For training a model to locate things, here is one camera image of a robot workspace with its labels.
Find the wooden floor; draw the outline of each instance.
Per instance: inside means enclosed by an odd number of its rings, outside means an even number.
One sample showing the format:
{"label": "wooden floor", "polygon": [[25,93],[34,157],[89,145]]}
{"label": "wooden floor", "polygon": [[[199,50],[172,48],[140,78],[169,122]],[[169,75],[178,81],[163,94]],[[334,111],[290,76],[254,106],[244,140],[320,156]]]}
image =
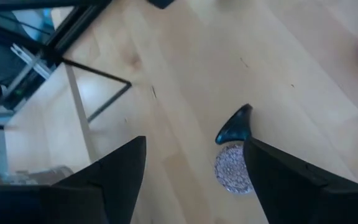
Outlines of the wooden floor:
{"label": "wooden floor", "polygon": [[250,103],[256,138],[358,182],[357,42],[358,0],[116,0],[69,57],[134,83],[90,127],[99,156],[147,136],[134,224],[266,223],[218,184],[217,131]]}
{"label": "wooden floor", "polygon": [[60,165],[78,172],[98,159],[77,83],[61,64],[5,125],[9,172]]}

